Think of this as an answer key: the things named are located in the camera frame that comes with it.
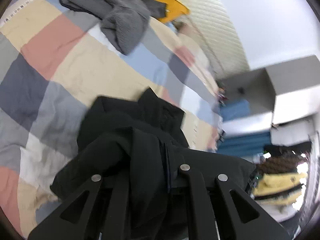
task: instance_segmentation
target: silver bolt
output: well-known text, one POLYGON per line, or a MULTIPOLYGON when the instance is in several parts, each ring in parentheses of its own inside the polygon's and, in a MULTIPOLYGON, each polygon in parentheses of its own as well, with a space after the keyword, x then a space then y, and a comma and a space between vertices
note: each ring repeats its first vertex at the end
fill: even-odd
POLYGON ((101 176, 100 176, 99 174, 93 175, 93 176, 91 177, 91 180, 92 180, 93 182, 100 181, 100 180, 101 180, 101 176))
POLYGON ((228 176, 226 174, 219 174, 218 175, 218 180, 227 181, 228 180, 228 176))
POLYGON ((182 171, 188 171, 188 170, 190 170, 190 166, 189 166, 188 164, 182 164, 182 165, 180 166, 180 169, 181 169, 182 171))

